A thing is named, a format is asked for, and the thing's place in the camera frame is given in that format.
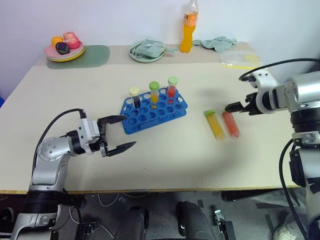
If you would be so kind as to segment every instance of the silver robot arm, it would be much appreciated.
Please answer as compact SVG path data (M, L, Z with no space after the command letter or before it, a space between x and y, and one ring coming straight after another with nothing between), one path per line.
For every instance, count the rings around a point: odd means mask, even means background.
M292 180L306 188L306 205L311 240L320 236L320 71L288 78L278 84L266 69L254 71L241 79L258 89L246 96L247 106L240 102L226 106L227 112L249 112L249 115L272 114L288 110L294 129L290 152Z
M105 136L107 123L117 123L126 118L108 116L89 121L82 117L76 130L62 137L48 138L38 146L24 210L17 217L11 240L57 239L57 232L52 232L51 228L59 217L60 204L65 203L64 186L70 158L84 153L92 155L96 151L100 151L103 157L110 157L132 147L136 142L108 150Z

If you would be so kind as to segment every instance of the test tube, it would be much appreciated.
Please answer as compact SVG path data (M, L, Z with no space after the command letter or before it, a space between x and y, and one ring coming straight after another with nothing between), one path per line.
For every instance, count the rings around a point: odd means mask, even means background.
M239 129L237 127L236 121L232 116L232 113L224 111L222 113L223 120L225 122L226 127L228 128L228 132L232 138L238 138L240 135Z
M173 98L175 97L176 94L176 87L178 84L178 78L176 76L170 76L168 78L168 103L172 104L174 102Z
M159 88L160 85L157 81L152 81L149 83L149 88L150 88L150 101L151 101L151 107L153 109L157 108L156 103L159 100Z
M221 128L215 110L209 110L205 113L206 119L208 120L212 132L217 140L225 139L226 135L224 130Z
M140 96L139 96L139 88L133 86L133 87L130 87L129 89L129 94L130 96L132 97L132 102L133 102L133 106L138 109L140 108Z

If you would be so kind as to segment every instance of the pink plate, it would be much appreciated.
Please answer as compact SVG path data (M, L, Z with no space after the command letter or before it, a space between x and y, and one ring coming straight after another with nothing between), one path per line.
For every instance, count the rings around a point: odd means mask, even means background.
M56 48L50 44L44 49L44 53L48 58L52 59L59 59L59 58L66 58L66 57L72 57L73 55L76 55L81 52L83 49L84 44L81 42L80 46L75 48L75 49L70 49L70 52L65 55L61 55L60 53L57 52Z

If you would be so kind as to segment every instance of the bottle cap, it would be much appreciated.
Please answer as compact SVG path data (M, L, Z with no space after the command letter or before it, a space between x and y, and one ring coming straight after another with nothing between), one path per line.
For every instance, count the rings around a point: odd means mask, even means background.
M152 81L149 83L149 88L151 91L156 91L160 88L160 85L157 81Z
M207 111L207 112L205 113L205 116L207 117L209 114L215 114L215 113L216 113L216 111L213 110L213 109L211 109L211 110L209 110L209 111Z
M179 79L176 76L170 76L168 78L168 84L170 85L177 85L178 82L179 82Z
M135 86L129 88L129 94L131 97L138 96L139 92L140 92L139 88Z

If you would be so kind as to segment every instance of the white wall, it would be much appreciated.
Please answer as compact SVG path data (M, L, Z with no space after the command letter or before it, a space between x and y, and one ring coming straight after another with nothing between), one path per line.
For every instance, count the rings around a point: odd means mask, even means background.
M182 37L188 0L1 0L0 96L7 98L52 36L74 31L86 44L129 45L145 37L167 44ZM319 0L198 0L195 39L235 37L265 63L319 57ZM280 77L307 64L275 69Z

